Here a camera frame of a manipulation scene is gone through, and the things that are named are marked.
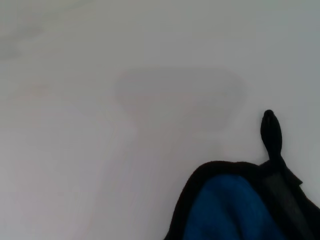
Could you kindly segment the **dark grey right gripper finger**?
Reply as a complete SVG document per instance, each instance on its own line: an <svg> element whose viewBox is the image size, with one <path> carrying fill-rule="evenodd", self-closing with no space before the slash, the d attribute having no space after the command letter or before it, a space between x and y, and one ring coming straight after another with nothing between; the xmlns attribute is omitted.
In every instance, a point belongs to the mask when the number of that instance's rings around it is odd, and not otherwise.
<svg viewBox="0 0 320 240"><path fill-rule="evenodd" d="M318 207L314 205L300 187L292 191L283 177L277 173L263 179L270 193L284 210L303 240L318 239Z"/></svg>

